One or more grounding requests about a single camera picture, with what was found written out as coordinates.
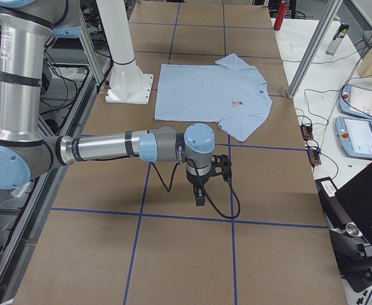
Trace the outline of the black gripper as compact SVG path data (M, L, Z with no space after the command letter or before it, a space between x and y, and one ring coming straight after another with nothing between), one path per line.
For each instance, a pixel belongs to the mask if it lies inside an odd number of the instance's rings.
M205 205L205 195L203 186L211 177L211 165L204 168L195 168L192 165L187 165L187 180L193 185L195 201L197 206Z

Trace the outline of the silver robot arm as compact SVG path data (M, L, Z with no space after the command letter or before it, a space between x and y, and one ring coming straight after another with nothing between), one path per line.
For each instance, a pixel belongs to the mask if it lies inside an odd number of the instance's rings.
M114 135L42 136L38 131L47 37L82 34L79 1L0 1L0 189L82 161L140 158L186 164L197 205L209 200L205 184L216 175L215 134L203 123L183 133L170 127Z

